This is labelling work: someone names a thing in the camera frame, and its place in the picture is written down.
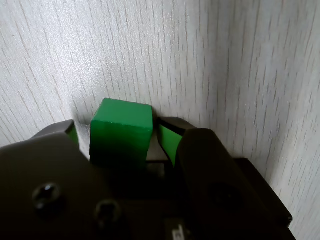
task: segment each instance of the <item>black plastic part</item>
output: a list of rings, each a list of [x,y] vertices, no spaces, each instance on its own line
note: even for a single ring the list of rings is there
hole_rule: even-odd
[[[54,133],[67,133],[74,126],[75,126],[75,123],[74,123],[73,120],[67,120],[67,121],[54,123],[54,124],[52,124],[50,126],[47,126],[44,129],[42,129],[40,132],[38,132],[32,138],[43,137],[45,135],[54,134]]]
[[[65,205],[58,214],[40,216],[32,193],[50,182],[63,190]],[[164,217],[181,216],[169,187],[148,172],[95,167],[64,132],[31,138],[0,149],[0,239],[105,239],[95,208],[117,199],[127,224],[108,239],[163,240]]]
[[[234,161],[241,169],[246,179],[263,202],[264,206],[275,218],[277,224],[283,227],[289,227],[293,219],[292,215],[258,170],[246,158],[236,158]]]
[[[198,239],[283,239],[212,130],[185,131],[175,170],[187,220]]]
[[[196,127],[179,117],[159,117],[158,124],[167,129],[183,136],[187,129],[195,129]]]

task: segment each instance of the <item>green cube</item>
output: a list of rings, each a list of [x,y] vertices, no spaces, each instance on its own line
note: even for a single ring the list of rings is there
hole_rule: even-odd
[[[150,105],[105,98],[91,121],[90,161],[102,167],[142,169],[152,131]]]

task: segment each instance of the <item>white wooden panel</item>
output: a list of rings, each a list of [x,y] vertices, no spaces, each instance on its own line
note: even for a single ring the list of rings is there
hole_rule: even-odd
[[[320,234],[316,0],[0,0],[0,146],[75,119],[88,155],[103,98],[213,129]]]

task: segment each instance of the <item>white wall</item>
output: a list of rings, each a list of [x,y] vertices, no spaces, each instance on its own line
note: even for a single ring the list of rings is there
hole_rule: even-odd
[[[314,0],[0,0],[0,147],[103,98],[213,129],[320,234],[320,5]]]

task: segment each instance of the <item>screw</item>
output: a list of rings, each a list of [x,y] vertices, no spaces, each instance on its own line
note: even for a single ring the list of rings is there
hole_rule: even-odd
[[[43,210],[61,198],[60,187],[55,183],[46,183],[37,187],[32,193],[32,202],[36,210]]]
[[[95,207],[94,217],[100,230],[112,228],[121,215],[121,208],[115,200],[102,200]]]

